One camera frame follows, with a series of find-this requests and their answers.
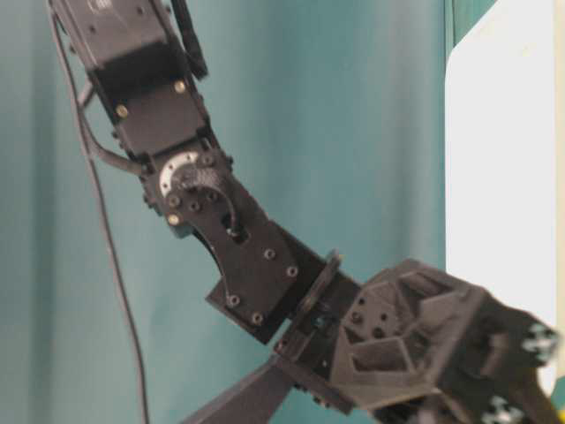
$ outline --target black robotic arm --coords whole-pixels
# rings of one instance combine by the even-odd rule
[[[185,0],[172,4],[182,42],[160,0],[50,0],[49,13],[87,73],[73,94],[81,135],[213,255],[221,280],[208,302],[264,344],[292,320],[263,367],[185,423],[266,423],[296,387],[387,424],[558,424],[537,382],[557,344],[544,324],[415,261],[360,286],[339,254],[320,258],[267,217],[212,131],[194,81],[206,62]],[[125,156],[90,130],[93,95]]]

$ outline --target wire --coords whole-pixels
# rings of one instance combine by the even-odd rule
[[[98,157],[100,157],[100,159],[103,160],[106,164],[141,177],[145,174],[145,168],[143,165],[130,161],[125,157],[117,155],[111,150],[104,148],[94,136],[94,133],[90,128],[90,124],[88,123],[87,116],[85,115],[85,109],[88,107],[93,98],[94,86],[92,85],[90,79],[88,79],[86,85],[80,92],[78,102],[80,119],[82,120],[82,125],[86,130],[86,136],[88,137],[90,146],[94,149],[94,152],[98,155]]]
[[[59,60],[64,69],[64,75],[66,79],[67,86],[72,98],[72,109],[75,119],[75,124],[79,130],[79,137],[81,141],[82,154],[87,162],[88,175],[90,177],[93,189],[94,197],[96,200],[96,205],[98,208],[100,225],[102,228],[102,233],[106,240],[106,247],[109,254],[110,265],[112,268],[112,274],[114,277],[114,282],[117,288],[117,296],[124,313],[124,318],[127,324],[127,328],[130,333],[130,339],[132,341],[133,353],[135,355],[135,362],[137,368],[138,377],[138,391],[140,397],[140,407],[141,407],[141,417],[143,424],[149,424],[149,406],[147,402],[147,382],[145,365],[143,361],[143,354],[141,351],[141,345],[139,342],[139,335],[133,319],[132,309],[127,297],[127,291],[124,286],[124,280],[122,278],[122,273],[119,266],[119,261],[117,258],[116,248],[114,246],[114,240],[109,227],[108,212],[106,210],[106,202],[104,200],[104,193],[102,191],[102,186],[100,179],[98,177],[98,171],[96,169],[96,164],[90,152],[90,146],[87,142],[87,134],[84,119],[81,116],[79,98],[77,95],[77,86],[75,80],[72,76],[71,66],[69,65],[69,59],[64,51],[63,42],[61,40],[61,34],[59,33],[59,27],[57,24],[57,15],[53,10],[51,0],[46,0],[46,4],[49,10],[49,23],[51,26],[51,32],[56,42],[56,51],[59,56]]]
[[[191,13],[188,11],[186,0],[171,0],[178,30],[183,39],[186,56],[191,67],[191,72],[198,80],[202,80],[208,75],[206,60],[202,55],[202,48],[198,37],[194,33]]]

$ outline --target white board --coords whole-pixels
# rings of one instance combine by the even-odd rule
[[[446,78],[447,270],[552,326],[556,5],[499,0],[455,47]],[[551,392],[555,364],[540,376]]]

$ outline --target green background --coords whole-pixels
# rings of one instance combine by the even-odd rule
[[[190,5],[214,128],[270,216],[320,254],[338,247],[359,282],[407,256],[442,267],[443,80],[463,33],[445,23],[470,27],[478,12],[439,0]],[[6,3],[0,20],[0,420],[137,422],[132,354],[43,2]],[[100,109],[91,120],[111,146]],[[218,272],[197,241],[172,237],[135,178],[101,171],[153,423],[178,423],[269,349],[204,302]],[[368,422],[300,393],[273,420],[320,421]]]
[[[445,0],[447,56],[494,3],[494,0]]]

